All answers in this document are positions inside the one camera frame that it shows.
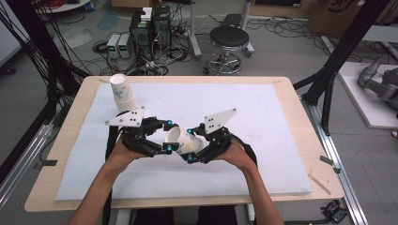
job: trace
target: gray robotic arm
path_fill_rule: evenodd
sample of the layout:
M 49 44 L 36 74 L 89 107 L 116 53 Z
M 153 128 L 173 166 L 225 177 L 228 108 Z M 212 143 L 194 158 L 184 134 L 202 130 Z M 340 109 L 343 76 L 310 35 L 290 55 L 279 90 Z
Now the gray robotic arm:
M 383 58 L 384 55 L 378 57 L 369 67 L 362 71 L 358 79 L 358 85 L 375 92 L 391 108 L 398 110 L 398 68 L 387 70 L 384 73 L 382 82 L 372 80 Z

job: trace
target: black stool seat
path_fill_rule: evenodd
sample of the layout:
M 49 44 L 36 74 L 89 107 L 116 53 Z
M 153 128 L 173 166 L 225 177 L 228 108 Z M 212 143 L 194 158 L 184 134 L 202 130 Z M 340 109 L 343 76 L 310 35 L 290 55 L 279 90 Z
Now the black stool seat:
M 249 35 L 234 26 L 219 26 L 211 30 L 210 38 L 218 45 L 240 47 L 249 42 Z

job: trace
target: paper cup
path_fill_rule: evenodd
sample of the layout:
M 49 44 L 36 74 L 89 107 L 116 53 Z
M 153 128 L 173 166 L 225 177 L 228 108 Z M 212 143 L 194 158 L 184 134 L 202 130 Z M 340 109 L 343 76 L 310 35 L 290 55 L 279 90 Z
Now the paper cup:
M 114 99 L 118 102 L 127 102 L 134 97 L 134 93 L 131 90 L 130 83 L 126 78 L 126 75 L 122 73 L 116 73 L 110 79 L 112 91 L 114 92 Z
M 115 102 L 116 102 L 117 108 L 119 109 L 119 111 L 121 113 L 124 111 L 133 111 L 139 107 L 137 99 L 135 97 L 133 97 L 129 101 L 124 101 L 124 102 L 115 101 Z
M 171 128 L 166 134 L 165 141 L 167 143 L 179 143 L 179 147 L 176 150 L 179 155 L 191 152 L 197 153 L 203 147 L 202 140 L 187 131 L 182 131 L 181 127 Z

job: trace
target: round stool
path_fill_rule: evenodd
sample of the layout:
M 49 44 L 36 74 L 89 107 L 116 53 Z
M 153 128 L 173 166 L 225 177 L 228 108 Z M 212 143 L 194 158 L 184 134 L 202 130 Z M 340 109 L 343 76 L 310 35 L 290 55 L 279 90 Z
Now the round stool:
M 230 52 L 246 48 L 249 44 L 249 35 L 234 26 L 219 26 L 211 30 L 210 42 L 223 52 L 213 53 L 208 58 L 204 73 L 208 74 L 211 68 L 217 75 L 231 73 L 239 75 L 240 58 Z

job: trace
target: box logo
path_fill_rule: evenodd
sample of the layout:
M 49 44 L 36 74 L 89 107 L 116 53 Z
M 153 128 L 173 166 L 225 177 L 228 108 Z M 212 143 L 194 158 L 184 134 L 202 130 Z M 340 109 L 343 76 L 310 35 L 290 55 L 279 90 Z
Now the box logo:
M 330 2 L 328 11 L 329 12 L 342 12 L 342 11 L 348 9 L 353 3 L 354 3 L 354 0 L 333 0 Z

